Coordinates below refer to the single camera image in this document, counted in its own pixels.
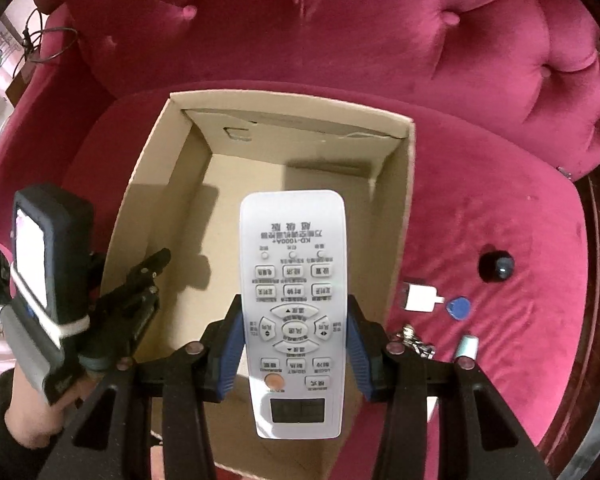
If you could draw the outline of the person's left hand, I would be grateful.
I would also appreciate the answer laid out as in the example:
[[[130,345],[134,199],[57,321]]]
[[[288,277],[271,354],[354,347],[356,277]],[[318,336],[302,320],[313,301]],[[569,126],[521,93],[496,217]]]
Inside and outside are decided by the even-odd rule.
[[[12,400],[4,416],[6,428],[24,448],[46,448],[52,437],[64,428],[70,408],[77,400],[85,401],[98,383],[98,379],[83,376],[55,404],[50,405],[31,386],[17,365],[12,382]]]

